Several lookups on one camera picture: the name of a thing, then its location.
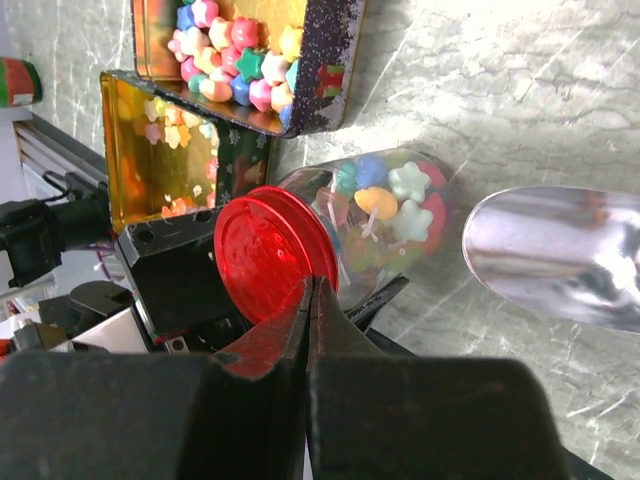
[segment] cable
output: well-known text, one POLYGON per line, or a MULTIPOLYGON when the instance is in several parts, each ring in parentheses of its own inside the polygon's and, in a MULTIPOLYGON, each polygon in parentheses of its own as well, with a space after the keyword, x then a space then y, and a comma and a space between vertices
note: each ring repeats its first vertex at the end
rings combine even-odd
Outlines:
POLYGON ((58 200, 67 198, 69 196, 69 193, 71 193, 71 189, 66 186, 66 180, 64 176, 60 175, 59 173, 47 170, 42 174, 42 179, 60 192, 60 195, 55 195, 53 197, 45 198, 44 200, 42 200, 44 203, 57 202, 58 200), (56 182, 54 179, 62 182, 62 185, 64 186, 56 182))

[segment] metal tin box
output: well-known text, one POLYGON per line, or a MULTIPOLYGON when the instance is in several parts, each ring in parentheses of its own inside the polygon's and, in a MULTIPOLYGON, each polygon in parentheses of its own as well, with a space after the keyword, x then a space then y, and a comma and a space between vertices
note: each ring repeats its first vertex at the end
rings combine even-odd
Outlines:
POLYGON ((277 113, 215 103, 192 93, 180 76, 180 64, 167 44, 176 29, 180 0, 132 0, 135 64, 140 78, 159 92, 181 97, 217 116, 269 135, 292 138, 340 127, 355 59, 365 0, 217 0, 220 16, 260 22, 262 42, 277 49, 287 25, 303 27, 295 98, 288 126, 277 113))
POLYGON ((100 76, 111 220, 212 208, 262 185, 271 139, 174 101, 134 72, 100 76))

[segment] jar lid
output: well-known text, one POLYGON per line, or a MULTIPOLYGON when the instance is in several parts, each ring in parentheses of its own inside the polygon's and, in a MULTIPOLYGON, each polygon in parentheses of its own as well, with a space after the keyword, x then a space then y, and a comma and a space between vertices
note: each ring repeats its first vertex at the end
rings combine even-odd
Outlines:
POLYGON ((258 187, 229 202, 214 233, 220 277, 231 300, 253 324, 293 302, 307 276, 338 289, 338 265, 327 231, 311 208, 278 187, 258 187))

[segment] marble countertop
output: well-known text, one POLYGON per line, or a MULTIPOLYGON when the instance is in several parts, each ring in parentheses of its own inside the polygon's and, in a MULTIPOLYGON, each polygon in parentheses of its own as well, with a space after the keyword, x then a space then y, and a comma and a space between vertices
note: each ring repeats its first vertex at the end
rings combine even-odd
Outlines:
MULTIPOLYGON (((133 68, 129 0, 7 2, 33 111, 103 152, 98 74, 133 68)), ((453 232, 377 328, 418 354, 515 357, 542 382, 565 445, 616 479, 640 470, 640 337, 557 321, 481 286, 466 215, 525 184, 637 193, 640 2, 369 0, 346 128, 281 142, 277 174, 412 145, 446 165, 453 232)))

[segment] spoon bowl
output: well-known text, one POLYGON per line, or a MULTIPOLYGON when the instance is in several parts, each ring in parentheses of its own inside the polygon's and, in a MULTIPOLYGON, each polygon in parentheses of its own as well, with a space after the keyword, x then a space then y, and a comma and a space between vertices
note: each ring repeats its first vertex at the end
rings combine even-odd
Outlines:
POLYGON ((480 282, 521 307, 640 333, 640 196, 505 190, 473 209, 462 251, 480 282))

